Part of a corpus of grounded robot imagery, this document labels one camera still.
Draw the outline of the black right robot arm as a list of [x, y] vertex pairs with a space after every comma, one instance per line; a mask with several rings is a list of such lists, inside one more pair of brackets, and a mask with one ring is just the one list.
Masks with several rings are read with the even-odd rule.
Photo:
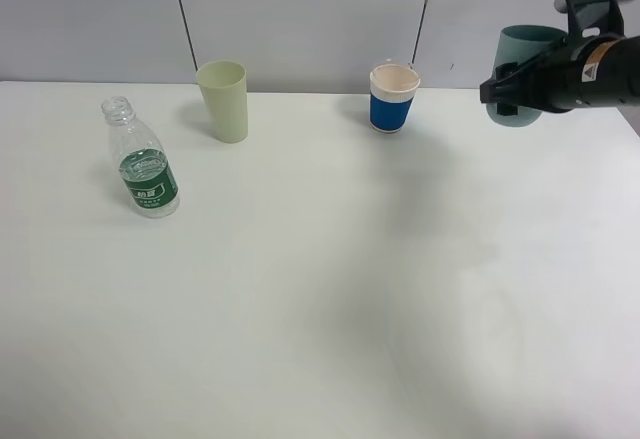
[[514, 116], [521, 108], [562, 114], [639, 104], [639, 38], [611, 34], [562, 39], [521, 64], [495, 68], [480, 101]]

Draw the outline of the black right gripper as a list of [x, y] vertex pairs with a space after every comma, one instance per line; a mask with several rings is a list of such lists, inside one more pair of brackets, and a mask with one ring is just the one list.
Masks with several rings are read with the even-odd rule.
[[594, 107], [583, 91], [582, 71], [599, 44], [597, 38], [564, 38], [528, 62], [498, 65], [480, 85], [480, 101], [490, 117], [529, 117], [528, 108], [564, 113]]

